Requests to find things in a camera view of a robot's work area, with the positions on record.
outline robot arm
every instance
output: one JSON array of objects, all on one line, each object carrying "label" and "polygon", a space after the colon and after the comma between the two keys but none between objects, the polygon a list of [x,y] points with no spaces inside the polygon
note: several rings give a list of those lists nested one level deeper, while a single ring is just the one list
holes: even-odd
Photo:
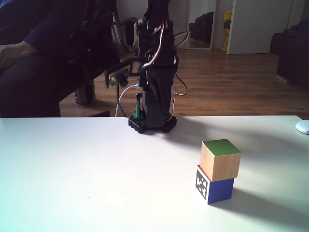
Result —
[{"label": "robot arm", "polygon": [[[169,109],[178,56],[167,0],[148,2],[148,11],[138,22],[137,32],[135,55],[138,58],[126,60],[107,70],[106,85],[111,87],[120,84],[124,87],[129,76],[138,76],[139,86],[143,88],[142,117],[136,118],[135,114],[129,118],[129,124],[140,133],[157,129],[169,132],[177,122]],[[138,73],[132,72],[133,62],[139,62]]]}]

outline blue block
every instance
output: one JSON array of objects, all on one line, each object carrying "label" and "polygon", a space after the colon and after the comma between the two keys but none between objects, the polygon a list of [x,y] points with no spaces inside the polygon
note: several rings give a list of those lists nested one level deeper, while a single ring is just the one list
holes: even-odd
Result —
[{"label": "blue block", "polygon": [[207,204],[232,198],[234,179],[210,181],[200,165],[197,166],[196,188]]}]

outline white door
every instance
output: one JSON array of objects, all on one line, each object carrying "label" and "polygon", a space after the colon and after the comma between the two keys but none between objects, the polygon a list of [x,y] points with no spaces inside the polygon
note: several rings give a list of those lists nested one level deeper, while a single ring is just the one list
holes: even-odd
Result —
[{"label": "white door", "polygon": [[269,53],[272,36],[287,29],[292,0],[234,0],[228,54]]}]

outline mirror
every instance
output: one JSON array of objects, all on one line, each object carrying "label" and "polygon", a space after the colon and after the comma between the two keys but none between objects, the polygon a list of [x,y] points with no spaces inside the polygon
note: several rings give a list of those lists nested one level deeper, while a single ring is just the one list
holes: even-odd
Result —
[{"label": "mirror", "polygon": [[217,0],[189,0],[187,49],[211,50]]}]

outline green component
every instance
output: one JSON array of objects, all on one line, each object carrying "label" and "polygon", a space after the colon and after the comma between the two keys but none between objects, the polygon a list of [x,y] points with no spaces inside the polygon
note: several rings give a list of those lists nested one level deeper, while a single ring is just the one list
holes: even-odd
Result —
[{"label": "green component", "polygon": [[227,139],[214,140],[203,142],[203,144],[212,152],[214,156],[226,156],[241,153],[230,141]]},{"label": "green component", "polygon": [[136,111],[133,115],[134,120],[143,120],[144,115],[140,110],[140,101],[136,101]]}]

